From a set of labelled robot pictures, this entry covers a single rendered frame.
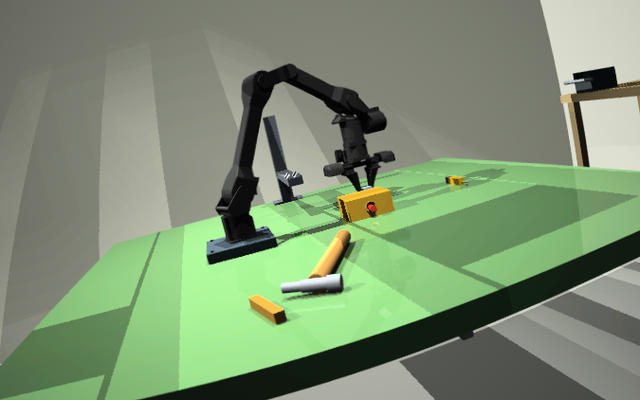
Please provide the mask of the hammer with grey head and tan handle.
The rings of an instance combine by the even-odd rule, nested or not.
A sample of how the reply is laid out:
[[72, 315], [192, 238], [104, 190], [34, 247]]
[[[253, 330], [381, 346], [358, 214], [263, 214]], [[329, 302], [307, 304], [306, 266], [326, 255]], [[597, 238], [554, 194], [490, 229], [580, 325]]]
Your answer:
[[315, 293], [328, 291], [340, 292], [344, 290], [342, 274], [333, 274], [347, 245], [351, 241], [351, 234], [341, 230], [320, 259], [307, 280], [282, 283], [283, 293], [302, 292]]

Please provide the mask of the brown rectangular block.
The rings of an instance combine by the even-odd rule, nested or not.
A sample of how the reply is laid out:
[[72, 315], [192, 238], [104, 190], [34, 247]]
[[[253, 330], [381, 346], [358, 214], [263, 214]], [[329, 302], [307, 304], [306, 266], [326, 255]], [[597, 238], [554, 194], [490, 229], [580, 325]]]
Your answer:
[[250, 307], [260, 315], [270, 319], [274, 324], [287, 321], [285, 311], [282, 307], [271, 303], [259, 295], [249, 297]]

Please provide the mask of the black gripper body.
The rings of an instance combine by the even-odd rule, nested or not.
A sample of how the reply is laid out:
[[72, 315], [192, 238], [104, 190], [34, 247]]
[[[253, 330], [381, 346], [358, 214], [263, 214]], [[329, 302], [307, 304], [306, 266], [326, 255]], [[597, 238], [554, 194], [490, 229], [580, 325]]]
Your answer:
[[378, 166], [378, 162], [380, 161], [383, 161], [385, 163], [395, 161], [392, 151], [385, 151], [381, 153], [377, 152], [374, 153], [374, 156], [370, 156], [368, 154], [366, 144], [367, 140], [365, 139], [365, 136], [360, 136], [352, 139], [343, 139], [343, 147], [345, 147], [348, 163], [333, 163], [325, 165], [323, 167], [324, 176], [332, 177], [343, 173], [354, 173], [354, 168], [357, 167], [366, 165], [366, 167], [372, 168]]

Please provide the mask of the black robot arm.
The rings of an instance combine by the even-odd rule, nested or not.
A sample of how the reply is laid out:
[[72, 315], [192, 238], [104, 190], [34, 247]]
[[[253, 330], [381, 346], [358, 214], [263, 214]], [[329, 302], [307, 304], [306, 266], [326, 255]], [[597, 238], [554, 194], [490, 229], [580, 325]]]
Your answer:
[[268, 72], [258, 71], [244, 79], [241, 94], [244, 111], [238, 142], [222, 197], [215, 207], [217, 213], [223, 215], [225, 240], [230, 244], [258, 237], [253, 216], [249, 214], [259, 181], [259, 177], [254, 177], [252, 166], [263, 109], [274, 85], [279, 82], [287, 82], [309, 93], [338, 113], [332, 124], [339, 123], [343, 139], [382, 131], [387, 126], [387, 118], [378, 106], [369, 109], [355, 91], [331, 85], [294, 64]]

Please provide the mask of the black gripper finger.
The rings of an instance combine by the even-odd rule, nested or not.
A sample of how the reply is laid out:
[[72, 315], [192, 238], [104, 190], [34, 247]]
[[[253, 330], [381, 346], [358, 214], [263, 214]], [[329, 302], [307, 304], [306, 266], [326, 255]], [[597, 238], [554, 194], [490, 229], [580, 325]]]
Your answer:
[[379, 168], [380, 168], [380, 165], [372, 167], [372, 168], [364, 167], [365, 172], [367, 173], [368, 186], [374, 187], [375, 178], [376, 178], [377, 171], [378, 171]]
[[355, 187], [355, 189], [357, 191], [361, 191], [360, 182], [359, 182], [359, 178], [358, 178], [357, 172], [347, 173], [347, 174], [343, 173], [342, 175], [348, 177], [348, 179], [352, 182], [352, 184], [354, 185], [354, 187]]

